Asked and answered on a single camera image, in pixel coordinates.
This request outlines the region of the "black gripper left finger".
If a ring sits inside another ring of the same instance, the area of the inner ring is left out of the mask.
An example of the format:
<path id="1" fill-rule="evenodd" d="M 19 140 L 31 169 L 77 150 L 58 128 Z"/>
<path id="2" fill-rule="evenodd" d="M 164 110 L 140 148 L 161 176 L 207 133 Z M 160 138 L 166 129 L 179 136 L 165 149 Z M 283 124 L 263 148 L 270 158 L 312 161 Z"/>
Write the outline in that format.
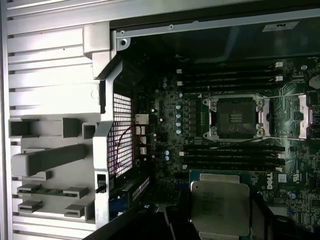
<path id="1" fill-rule="evenodd" d="M 133 207 L 85 237 L 86 240 L 198 240 L 199 234 L 190 222 L 192 193 L 179 192 L 175 205 L 163 211 L 150 207 Z"/>

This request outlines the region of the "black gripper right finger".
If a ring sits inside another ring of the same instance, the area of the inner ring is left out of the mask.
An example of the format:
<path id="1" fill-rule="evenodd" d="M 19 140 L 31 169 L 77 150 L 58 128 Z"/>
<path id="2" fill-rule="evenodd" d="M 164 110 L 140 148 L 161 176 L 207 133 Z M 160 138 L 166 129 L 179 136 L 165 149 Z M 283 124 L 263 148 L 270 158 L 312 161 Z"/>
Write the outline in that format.
<path id="1" fill-rule="evenodd" d="M 318 240 L 320 235 L 308 231 L 286 216 L 275 215 L 263 197 L 250 194 L 250 225 L 258 240 Z"/>

